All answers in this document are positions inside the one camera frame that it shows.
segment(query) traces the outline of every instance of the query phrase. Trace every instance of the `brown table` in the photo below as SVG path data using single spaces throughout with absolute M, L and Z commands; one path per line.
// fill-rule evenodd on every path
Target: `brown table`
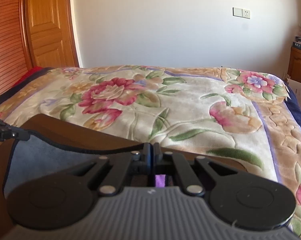
M 36 130 L 42 135 L 60 144 L 92 150 L 111 150 L 140 144 L 139 142 L 119 138 L 71 123 L 63 122 L 44 114 L 38 114 L 32 117 L 21 127 L 24 129 Z M 6 201 L 2 193 L 2 185 L 12 143 L 13 139 L 9 139 L 0 146 L 0 237 L 7 233 L 13 226 L 12 221 L 7 213 Z M 183 153 L 187 159 L 194 159 L 194 157 L 197 155 L 183 151 L 177 152 Z M 223 162 L 229 166 L 233 166 L 237 169 L 245 170 L 240 163 L 234 160 L 223 159 L 219 157 L 211 158 Z

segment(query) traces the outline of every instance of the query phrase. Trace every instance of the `paper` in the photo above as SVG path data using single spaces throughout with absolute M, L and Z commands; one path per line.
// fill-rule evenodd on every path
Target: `paper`
M 292 79 L 287 79 L 287 84 L 292 89 L 298 102 L 299 109 L 301 109 L 301 83 Z

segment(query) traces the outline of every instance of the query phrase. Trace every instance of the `metal pin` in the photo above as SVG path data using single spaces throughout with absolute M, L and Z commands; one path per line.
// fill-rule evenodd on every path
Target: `metal pin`
M 186 190 L 192 194 L 199 194 L 203 191 L 203 188 L 200 185 L 190 185 L 186 188 Z
M 99 192 L 103 194 L 113 194 L 116 191 L 116 188 L 111 185 L 105 185 L 100 187 Z

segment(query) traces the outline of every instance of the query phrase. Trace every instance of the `door frame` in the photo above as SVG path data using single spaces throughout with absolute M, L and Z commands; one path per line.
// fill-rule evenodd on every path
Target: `door frame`
M 66 13 L 67 13 L 67 20 L 68 20 L 68 34 L 70 37 L 70 46 L 73 54 L 73 59 L 74 59 L 75 67 L 79 67 L 75 39 L 74 39 L 73 22 L 71 18 L 70 0 L 66 0 Z M 20 15 L 19 19 L 20 19 L 21 40 L 23 43 L 26 64 L 27 64 L 27 68 L 31 69 L 37 64 L 36 64 L 33 45 L 30 37 L 29 18 L 28 18 L 28 0 L 19 0 L 19 15 Z

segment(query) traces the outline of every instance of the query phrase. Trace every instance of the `blanket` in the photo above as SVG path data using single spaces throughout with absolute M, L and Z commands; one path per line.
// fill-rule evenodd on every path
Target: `blanket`
M 21 126 L 43 113 L 139 142 L 234 159 L 295 194 L 290 227 L 301 236 L 301 127 L 288 97 L 276 76 L 238 69 L 59 68 L 0 104 L 0 119 Z

